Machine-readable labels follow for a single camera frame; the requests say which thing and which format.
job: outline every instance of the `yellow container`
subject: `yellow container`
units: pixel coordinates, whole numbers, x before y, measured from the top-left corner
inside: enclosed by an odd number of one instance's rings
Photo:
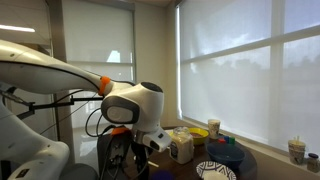
[[[190,134],[193,136],[193,144],[201,145],[209,135],[209,132],[201,128],[189,128]]]

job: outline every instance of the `bottle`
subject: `bottle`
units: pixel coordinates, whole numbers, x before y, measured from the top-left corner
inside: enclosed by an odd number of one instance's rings
[[[309,153],[308,156],[309,158],[307,163],[307,169],[315,173],[319,172],[320,170],[319,161],[318,161],[319,156],[314,153]]]
[[[173,130],[170,157],[179,164],[185,164],[193,158],[193,137],[187,127]]]

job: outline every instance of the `patterned plate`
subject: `patterned plate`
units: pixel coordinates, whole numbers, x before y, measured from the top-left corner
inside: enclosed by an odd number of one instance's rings
[[[198,175],[203,179],[203,175],[207,171],[217,171],[228,177],[229,180],[236,180],[237,177],[234,172],[227,166],[219,164],[213,161],[204,161],[197,165],[196,167]]]

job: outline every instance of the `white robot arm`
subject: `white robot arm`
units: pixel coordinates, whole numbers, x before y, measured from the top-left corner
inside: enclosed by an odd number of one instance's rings
[[[155,84],[145,82],[132,86],[115,82],[27,47],[0,40],[0,90],[5,91],[8,86],[40,94],[72,89],[98,92],[104,97],[103,116],[112,123],[133,124],[136,143],[162,152],[171,142],[159,125],[163,92]],[[1,160],[23,164],[11,179],[58,179],[69,154],[65,144],[33,132],[2,103],[0,142]]]

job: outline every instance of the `dark table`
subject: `dark table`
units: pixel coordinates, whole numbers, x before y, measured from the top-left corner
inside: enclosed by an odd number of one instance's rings
[[[212,141],[210,138],[206,139],[206,143]],[[257,163],[251,152],[240,143],[236,142],[235,144],[239,148],[241,148],[246,156],[238,170],[233,170],[233,172],[237,176],[237,180],[255,180],[257,179]],[[158,164],[159,167],[154,167],[149,165],[150,167],[150,175],[156,173],[159,170],[169,171],[176,180],[186,180],[186,179],[200,179],[196,172],[196,166],[203,162],[210,160],[209,155],[206,152],[205,145],[198,145],[194,148],[194,158],[190,162],[186,164],[179,164],[169,156],[169,150],[165,150],[162,153],[154,151],[149,158],[149,161]],[[133,162],[133,153],[128,153],[127,156],[127,164],[128,167],[125,169],[125,172],[130,177],[134,177],[137,174],[136,166]]]

